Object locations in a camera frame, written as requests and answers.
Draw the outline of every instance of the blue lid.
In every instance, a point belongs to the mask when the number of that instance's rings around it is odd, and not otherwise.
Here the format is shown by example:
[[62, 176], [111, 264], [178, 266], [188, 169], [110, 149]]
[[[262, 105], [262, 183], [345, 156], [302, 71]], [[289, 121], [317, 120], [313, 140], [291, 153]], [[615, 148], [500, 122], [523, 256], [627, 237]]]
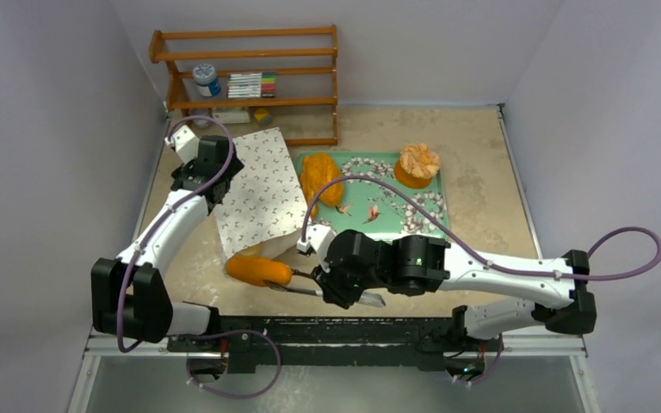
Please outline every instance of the blue lid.
[[194, 77], [197, 79], [211, 79], [216, 77], [214, 66], [209, 64], [198, 65], [194, 68]]

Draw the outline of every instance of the shelf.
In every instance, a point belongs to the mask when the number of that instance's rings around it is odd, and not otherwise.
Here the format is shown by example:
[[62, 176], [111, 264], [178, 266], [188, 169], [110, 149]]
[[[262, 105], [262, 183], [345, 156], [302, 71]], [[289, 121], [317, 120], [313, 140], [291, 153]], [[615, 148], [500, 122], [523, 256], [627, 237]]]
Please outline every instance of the shelf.
[[[269, 36], [329, 36], [332, 47], [317, 47], [305, 49], [268, 49], [268, 50], [223, 50], [223, 51], [195, 51], [171, 52], [167, 40], [195, 40], [195, 39], [227, 39], [243, 37], [269, 37]], [[169, 72], [169, 88], [166, 94], [166, 106], [169, 110], [181, 109], [184, 116], [188, 116], [190, 109], [195, 108], [262, 108], [280, 106], [331, 106], [333, 109], [333, 137], [327, 139], [290, 139], [289, 146], [301, 145], [337, 145], [338, 144], [338, 84], [336, 60], [338, 57], [338, 35], [336, 26], [321, 28], [265, 28], [258, 30], [217, 30], [204, 32], [172, 32], [163, 33], [160, 30], [153, 32], [151, 45], [148, 49], [151, 62], [165, 62]], [[294, 67], [277, 69], [244, 69], [235, 71], [219, 70], [217, 75], [228, 77], [231, 73], [257, 73], [272, 71], [277, 75], [330, 75], [332, 89], [330, 96], [320, 97], [293, 97], [293, 98], [256, 98], [256, 99], [224, 99], [192, 102], [188, 98], [188, 90], [184, 80], [191, 79], [191, 71], [179, 71], [176, 61], [179, 60], [212, 60], [212, 59], [247, 59], [247, 58], [291, 58], [299, 56], [327, 56], [330, 58], [329, 66], [320, 67]]]
[[225, 99], [222, 101], [172, 102], [169, 109], [266, 108], [273, 106], [323, 106], [337, 104], [337, 99], [333, 97], [273, 97], [261, 99]]
[[[217, 71], [219, 77], [227, 77], [231, 73], [262, 73], [266, 71], [273, 71], [277, 75], [292, 76], [292, 75], [325, 75], [333, 73], [333, 67], [294, 67], [288, 69], [244, 69], [239, 71]], [[181, 79], [190, 79], [194, 75], [190, 71], [181, 71], [178, 73]]]
[[259, 30], [216, 30], [212, 32], [163, 33], [164, 40], [226, 39], [235, 37], [312, 36], [333, 34], [334, 27], [325, 28], [264, 28]]
[[204, 59], [292, 58], [299, 56], [335, 56], [333, 47], [314, 49], [224, 50], [217, 52], [160, 52], [153, 55], [153, 62]]

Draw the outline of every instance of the cable clip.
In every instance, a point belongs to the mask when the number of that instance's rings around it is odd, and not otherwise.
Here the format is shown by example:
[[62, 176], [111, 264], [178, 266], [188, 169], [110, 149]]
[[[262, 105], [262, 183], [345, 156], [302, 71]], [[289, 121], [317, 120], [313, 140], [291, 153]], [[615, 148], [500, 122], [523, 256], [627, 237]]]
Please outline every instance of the cable clip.
[[164, 137], [164, 142], [166, 143], [167, 146], [169, 146], [169, 148], [171, 148], [171, 149], [175, 149], [175, 148], [176, 148], [176, 140], [173, 139], [172, 136], [166, 136], [166, 137]]

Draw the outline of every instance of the white wall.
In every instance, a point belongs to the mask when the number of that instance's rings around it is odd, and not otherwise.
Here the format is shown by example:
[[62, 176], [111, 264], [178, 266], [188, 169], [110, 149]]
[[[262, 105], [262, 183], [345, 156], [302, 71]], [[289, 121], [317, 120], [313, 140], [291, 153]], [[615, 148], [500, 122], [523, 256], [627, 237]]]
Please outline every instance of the white wall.
[[[167, 87], [165, 65], [154, 65], [148, 59], [153, 30], [292, 28], [336, 23], [342, 102], [474, 105], [508, 99], [562, 1], [114, 0], [113, 3], [162, 99]], [[287, 40], [271, 41], [260, 44], [272, 47], [277, 41]], [[289, 45], [280, 43], [280, 47]], [[244, 48], [257, 47], [244, 43]], [[254, 62], [254, 67], [273, 63]], [[283, 83], [278, 90], [287, 96], [327, 94], [329, 86], [322, 81], [322, 78], [280, 79], [278, 82]]]
[[[567, 0], [506, 118], [548, 256], [622, 225], [661, 235], [661, 0]], [[652, 256], [644, 237], [614, 242], [595, 272]], [[590, 286], [599, 319], [586, 341], [603, 408], [661, 411], [661, 265]]]
[[161, 110], [108, 0], [0, 1], [0, 412], [66, 409]]

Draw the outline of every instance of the yellow cube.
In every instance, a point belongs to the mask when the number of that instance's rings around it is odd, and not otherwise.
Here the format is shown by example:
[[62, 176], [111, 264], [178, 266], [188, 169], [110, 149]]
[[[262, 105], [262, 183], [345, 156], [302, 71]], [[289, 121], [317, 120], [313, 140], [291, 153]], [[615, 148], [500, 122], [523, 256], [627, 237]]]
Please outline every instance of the yellow cube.
[[272, 115], [269, 114], [269, 111], [265, 108], [259, 108], [259, 109], [255, 110], [255, 113], [253, 114], [253, 116], [255, 117], [255, 120], [257, 121], [257, 123], [259, 123], [260, 125], [263, 125], [263, 126], [267, 125], [268, 123], [270, 123], [272, 121]]

